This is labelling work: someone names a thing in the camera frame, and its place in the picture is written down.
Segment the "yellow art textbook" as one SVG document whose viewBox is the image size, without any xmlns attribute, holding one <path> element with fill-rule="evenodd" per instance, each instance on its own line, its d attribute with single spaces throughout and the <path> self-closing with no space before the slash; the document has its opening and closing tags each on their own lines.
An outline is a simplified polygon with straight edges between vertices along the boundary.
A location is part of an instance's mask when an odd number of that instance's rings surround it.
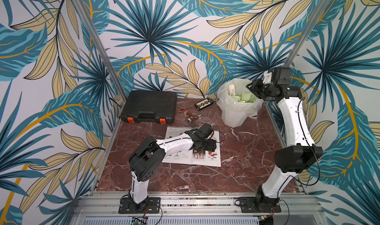
<svg viewBox="0 0 380 225">
<path fill-rule="evenodd" d="M 179 151 L 175 154 L 166 156 L 163 159 L 163 163 L 221 167 L 220 132 L 215 130 L 215 133 L 211 138 L 217 142 L 216 150 L 214 152 L 206 150 Z"/>
</svg>

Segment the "green sticky note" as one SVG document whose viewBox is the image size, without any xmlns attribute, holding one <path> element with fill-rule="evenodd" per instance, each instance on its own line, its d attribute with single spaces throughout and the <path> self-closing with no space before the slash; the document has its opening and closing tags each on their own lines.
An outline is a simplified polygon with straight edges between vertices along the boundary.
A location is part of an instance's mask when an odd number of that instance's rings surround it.
<svg viewBox="0 0 380 225">
<path fill-rule="evenodd" d="M 240 97 L 240 102 L 254 103 L 257 97 L 253 93 L 242 93 Z"/>
</svg>

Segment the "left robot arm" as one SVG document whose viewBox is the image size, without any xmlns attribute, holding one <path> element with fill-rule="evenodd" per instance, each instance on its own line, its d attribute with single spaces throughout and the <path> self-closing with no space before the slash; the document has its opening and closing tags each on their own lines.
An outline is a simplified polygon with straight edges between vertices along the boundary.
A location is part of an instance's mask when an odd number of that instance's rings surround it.
<svg viewBox="0 0 380 225">
<path fill-rule="evenodd" d="M 145 206 L 149 180 L 154 177 L 166 156 L 189 150 L 215 151 L 217 141 L 212 138 L 213 135 L 211 125 L 203 124 L 198 129 L 187 130 L 169 139 L 147 137 L 129 158 L 132 177 L 128 194 L 130 203 L 137 208 Z"/>
</svg>

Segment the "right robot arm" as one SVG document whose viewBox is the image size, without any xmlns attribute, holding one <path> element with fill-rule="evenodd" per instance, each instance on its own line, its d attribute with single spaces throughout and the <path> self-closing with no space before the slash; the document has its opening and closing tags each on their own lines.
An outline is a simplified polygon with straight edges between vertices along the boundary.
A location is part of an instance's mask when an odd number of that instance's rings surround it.
<svg viewBox="0 0 380 225">
<path fill-rule="evenodd" d="M 274 206 L 287 184 L 310 168 L 323 155 L 309 133 L 302 107 L 302 93 L 290 84 L 289 67 L 264 72 L 263 79 L 253 81 L 247 88 L 259 99 L 272 99 L 281 111 L 286 131 L 286 147 L 276 151 L 275 168 L 256 194 L 256 205 Z"/>
</svg>

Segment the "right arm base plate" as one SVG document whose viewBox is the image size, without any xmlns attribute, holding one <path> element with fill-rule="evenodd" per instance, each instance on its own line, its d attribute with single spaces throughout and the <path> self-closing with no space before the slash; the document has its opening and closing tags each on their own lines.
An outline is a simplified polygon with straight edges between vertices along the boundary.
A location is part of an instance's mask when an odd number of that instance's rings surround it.
<svg viewBox="0 0 380 225">
<path fill-rule="evenodd" d="M 273 214 L 280 213 L 279 198 L 240 197 L 238 204 L 242 213 Z"/>
</svg>

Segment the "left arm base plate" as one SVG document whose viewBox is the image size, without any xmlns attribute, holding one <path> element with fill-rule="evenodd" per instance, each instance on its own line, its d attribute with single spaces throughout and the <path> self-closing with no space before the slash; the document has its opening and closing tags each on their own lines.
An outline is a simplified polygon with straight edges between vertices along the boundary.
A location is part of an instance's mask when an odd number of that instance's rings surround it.
<svg viewBox="0 0 380 225">
<path fill-rule="evenodd" d="M 148 197 L 142 203 L 137 204 L 131 197 L 120 199 L 119 214 L 159 214 L 160 197 Z"/>
</svg>

